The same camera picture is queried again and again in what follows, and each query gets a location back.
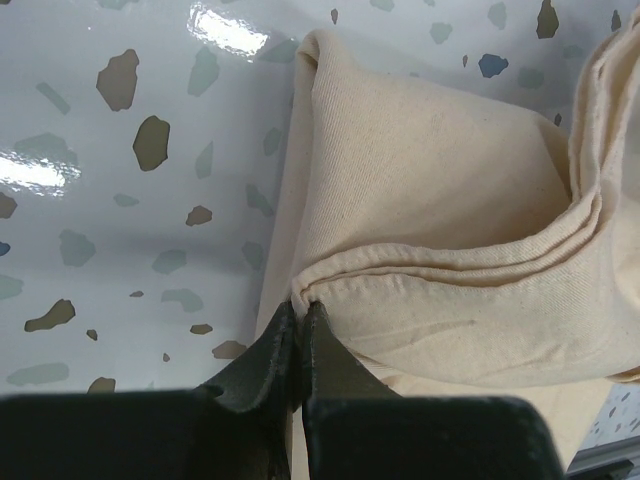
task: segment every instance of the brown speck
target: brown speck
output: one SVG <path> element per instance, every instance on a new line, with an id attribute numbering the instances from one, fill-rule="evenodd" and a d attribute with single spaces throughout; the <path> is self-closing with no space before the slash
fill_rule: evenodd
<path id="1" fill-rule="evenodd" d="M 611 15 L 611 31 L 615 32 L 619 30 L 622 26 L 622 22 L 620 21 L 620 14 L 617 10 L 613 11 L 613 15 Z"/>
<path id="2" fill-rule="evenodd" d="M 206 335 L 213 331 L 213 327 L 208 323 L 203 323 L 202 325 L 193 325 L 189 331 L 195 335 Z"/>
<path id="3" fill-rule="evenodd" d="M 116 380 L 115 378 L 96 378 L 87 393 L 109 393 L 113 392 L 116 389 Z"/>
<path id="4" fill-rule="evenodd" d="M 155 115 L 147 118 L 133 141 L 133 151 L 143 172 L 155 170 L 168 158 L 169 123 Z"/>
<path id="5" fill-rule="evenodd" d="M 27 320 L 24 324 L 25 332 L 35 332 L 38 330 L 51 330 L 57 325 L 67 323 L 76 316 L 76 309 L 70 300 L 58 300 L 53 307 L 42 317 L 34 320 Z"/>
<path id="6" fill-rule="evenodd" d="M 129 49 L 122 55 L 111 58 L 107 67 L 98 73 L 96 88 L 114 112 L 127 109 L 133 103 L 138 83 L 136 68 L 139 63 L 135 50 Z"/>
<path id="7" fill-rule="evenodd" d="M 552 38 L 560 26 L 556 9 L 551 5 L 551 0 L 542 0 L 540 13 L 538 13 L 538 38 Z"/>
<path id="8" fill-rule="evenodd" d="M 227 340 L 221 345 L 211 350 L 215 358 L 222 360 L 234 360 L 247 351 L 247 347 L 236 342 L 235 340 Z"/>
<path id="9" fill-rule="evenodd" d="M 187 216 L 186 224 L 190 227 L 193 227 L 194 225 L 202 225 L 203 223 L 210 222 L 212 218 L 213 214 L 211 213 L 211 210 L 204 208 L 202 205 L 198 205 L 197 207 L 194 207 Z"/>
<path id="10" fill-rule="evenodd" d="M 16 201 L 0 192 L 0 218 L 9 218 L 15 212 L 18 204 Z"/>

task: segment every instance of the black plastic part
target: black plastic part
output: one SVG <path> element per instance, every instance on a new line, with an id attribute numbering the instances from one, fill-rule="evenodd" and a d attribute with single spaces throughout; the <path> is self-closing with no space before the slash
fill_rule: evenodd
<path id="1" fill-rule="evenodd" d="M 312 305 L 296 345 L 291 304 L 192 391 L 0 401 L 0 479 L 289 480 L 303 405 L 313 480 L 563 478 L 541 418 L 513 399 L 403 399 Z"/>
<path id="2" fill-rule="evenodd" d="M 635 465 L 629 460 L 619 460 L 583 472 L 569 475 L 569 480 L 624 480 Z"/>

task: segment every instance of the table surface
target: table surface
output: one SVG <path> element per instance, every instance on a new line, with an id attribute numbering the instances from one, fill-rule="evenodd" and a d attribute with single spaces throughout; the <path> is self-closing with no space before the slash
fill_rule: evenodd
<path id="1" fill-rule="evenodd" d="M 0 0 L 0 393 L 191 387 L 251 343 L 310 30 L 568 128 L 637 5 Z M 607 402 L 585 447 L 639 428 Z"/>

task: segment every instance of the blue speck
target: blue speck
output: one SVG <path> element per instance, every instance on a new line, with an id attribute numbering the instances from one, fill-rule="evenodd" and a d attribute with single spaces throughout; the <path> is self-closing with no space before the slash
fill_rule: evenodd
<path id="1" fill-rule="evenodd" d="M 509 61 L 506 58 L 485 53 L 478 62 L 482 76 L 485 78 L 491 78 L 494 75 L 500 75 L 502 70 L 509 66 Z"/>

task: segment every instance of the folded cloth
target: folded cloth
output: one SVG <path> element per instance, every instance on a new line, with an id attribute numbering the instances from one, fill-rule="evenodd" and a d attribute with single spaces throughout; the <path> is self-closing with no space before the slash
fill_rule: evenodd
<path id="1" fill-rule="evenodd" d="M 582 382 L 581 419 L 550 421 L 575 451 L 609 390 L 598 379 L 640 365 L 638 21 L 587 63 L 568 141 L 534 112 L 366 71 L 309 34 L 257 334 L 289 296 L 300 316 L 321 301 L 400 393 L 538 387 L 548 421 Z"/>

